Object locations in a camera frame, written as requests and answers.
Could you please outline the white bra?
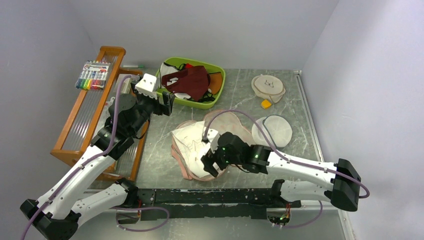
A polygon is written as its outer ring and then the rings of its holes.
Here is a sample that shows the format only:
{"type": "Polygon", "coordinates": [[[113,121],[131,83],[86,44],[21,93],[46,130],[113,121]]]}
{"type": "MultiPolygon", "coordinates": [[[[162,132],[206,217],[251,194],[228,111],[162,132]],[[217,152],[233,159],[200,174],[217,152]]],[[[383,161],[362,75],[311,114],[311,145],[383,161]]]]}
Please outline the white bra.
{"type": "Polygon", "coordinates": [[[184,121],[171,131],[171,155],[177,161],[186,180],[207,182],[214,177],[204,170],[201,158],[210,150],[210,143],[202,141],[205,121],[184,121]]]}

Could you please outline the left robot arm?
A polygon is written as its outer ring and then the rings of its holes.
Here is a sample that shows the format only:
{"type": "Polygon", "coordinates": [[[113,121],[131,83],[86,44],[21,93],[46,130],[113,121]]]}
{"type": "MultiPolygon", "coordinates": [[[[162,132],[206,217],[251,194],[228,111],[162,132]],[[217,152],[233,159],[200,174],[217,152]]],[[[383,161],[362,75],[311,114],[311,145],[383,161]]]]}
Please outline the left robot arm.
{"type": "Polygon", "coordinates": [[[87,198],[81,194],[90,184],[115,163],[133,144],[143,137],[140,130],[151,115],[172,113],[175,96],[164,93],[158,97],[154,84],[143,89],[131,84],[133,93],[118,92],[109,107],[109,117],[93,137],[85,153],[69,172],[38,199],[27,199],[20,210],[48,240],[68,240],[85,222],[103,211],[115,207],[132,208],[141,204],[138,188],[126,178],[120,178],[109,188],[87,198]]]}

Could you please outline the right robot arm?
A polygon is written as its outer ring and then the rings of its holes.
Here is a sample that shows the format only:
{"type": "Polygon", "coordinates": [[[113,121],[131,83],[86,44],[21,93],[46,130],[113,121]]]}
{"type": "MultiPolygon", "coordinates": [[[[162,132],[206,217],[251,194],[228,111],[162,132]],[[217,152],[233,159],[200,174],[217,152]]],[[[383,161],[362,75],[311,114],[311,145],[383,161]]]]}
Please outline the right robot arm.
{"type": "Polygon", "coordinates": [[[361,177],[352,163],[319,162],[292,156],[265,145],[248,145],[230,132],[206,133],[201,138],[209,146],[201,157],[203,169],[217,177],[229,165],[252,174],[288,175],[296,181],[278,179],[270,202],[275,207],[301,200],[325,201],[347,212],[358,210],[361,177]]]}

